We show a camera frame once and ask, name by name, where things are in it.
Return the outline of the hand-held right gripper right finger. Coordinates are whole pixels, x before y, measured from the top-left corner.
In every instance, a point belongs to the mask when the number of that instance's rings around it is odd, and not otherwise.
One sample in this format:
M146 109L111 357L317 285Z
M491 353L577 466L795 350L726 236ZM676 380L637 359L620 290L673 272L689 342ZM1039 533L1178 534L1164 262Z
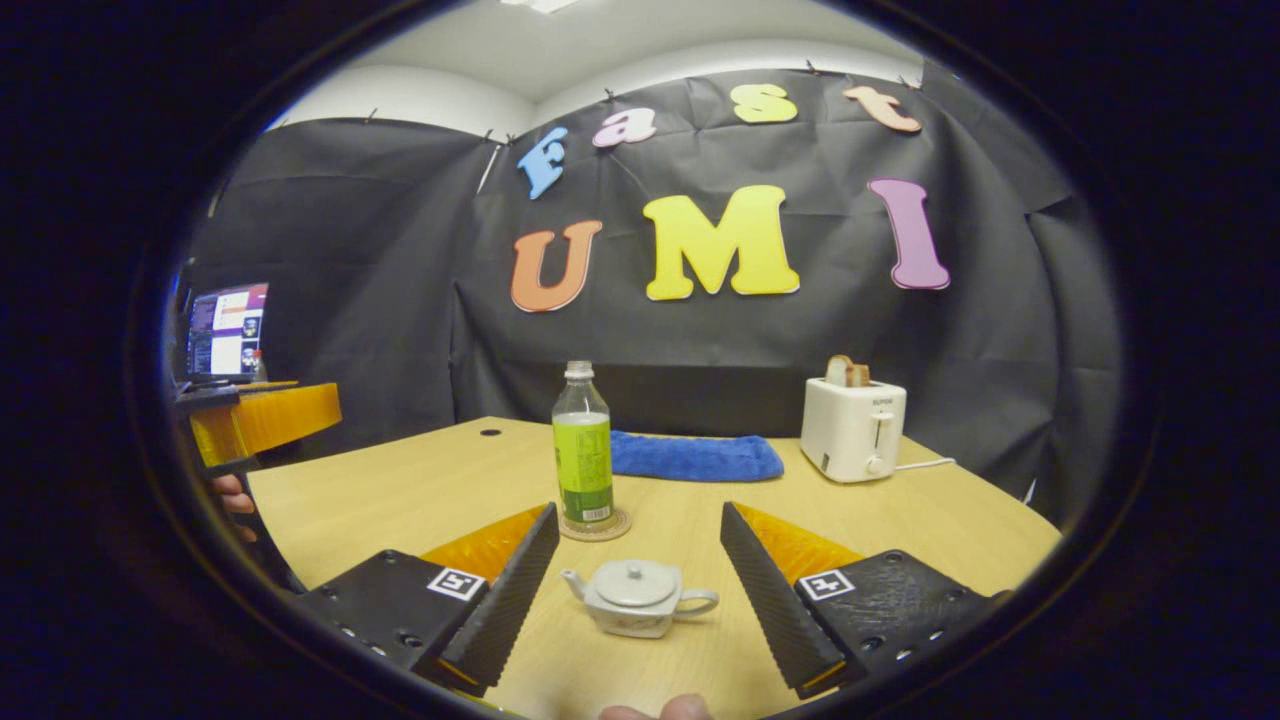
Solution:
M719 542L800 700L923 664L1006 596L982 594L904 550L861 556L739 502L722 509Z

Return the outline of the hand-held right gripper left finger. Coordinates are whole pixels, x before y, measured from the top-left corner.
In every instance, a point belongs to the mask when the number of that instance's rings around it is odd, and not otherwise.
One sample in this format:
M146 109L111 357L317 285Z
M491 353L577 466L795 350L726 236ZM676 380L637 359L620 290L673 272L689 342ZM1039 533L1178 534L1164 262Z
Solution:
M497 685L559 543L554 503L413 556L383 550L298 602L389 664L475 697Z

